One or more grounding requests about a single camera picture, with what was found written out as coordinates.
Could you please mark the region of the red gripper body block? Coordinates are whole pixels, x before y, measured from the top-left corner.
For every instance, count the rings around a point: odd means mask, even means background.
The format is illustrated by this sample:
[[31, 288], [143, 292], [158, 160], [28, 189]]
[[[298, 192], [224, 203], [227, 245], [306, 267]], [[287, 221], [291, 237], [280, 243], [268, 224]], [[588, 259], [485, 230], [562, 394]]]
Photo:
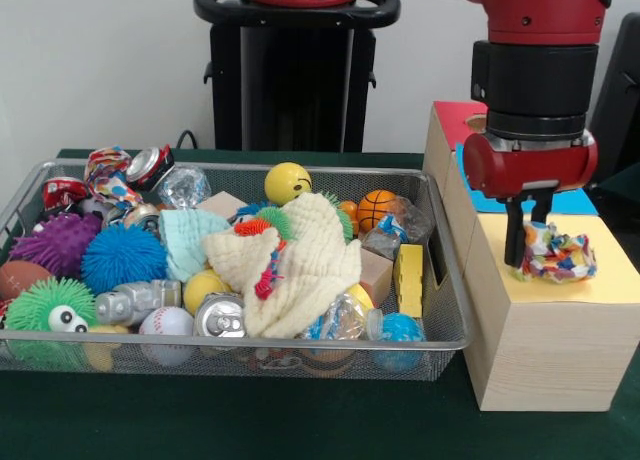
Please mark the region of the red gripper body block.
[[590, 180], [597, 162], [597, 143], [589, 132], [549, 149], [527, 149], [524, 143], [514, 149], [512, 141], [488, 134], [473, 134], [463, 146], [469, 186], [489, 198], [512, 198], [528, 190], [574, 190]]

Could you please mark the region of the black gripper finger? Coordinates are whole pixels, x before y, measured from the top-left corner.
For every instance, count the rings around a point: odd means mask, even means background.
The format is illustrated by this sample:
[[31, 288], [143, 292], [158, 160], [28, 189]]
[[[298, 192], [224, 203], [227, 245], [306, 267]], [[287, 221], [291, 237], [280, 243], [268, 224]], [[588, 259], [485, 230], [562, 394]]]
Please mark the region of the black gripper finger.
[[531, 211], [531, 221], [545, 225], [553, 202], [552, 190], [537, 191], [532, 195], [535, 204]]
[[520, 268], [525, 251], [522, 199], [520, 197], [507, 198], [505, 201], [505, 209], [507, 214], [507, 230], [504, 262], [511, 267]]

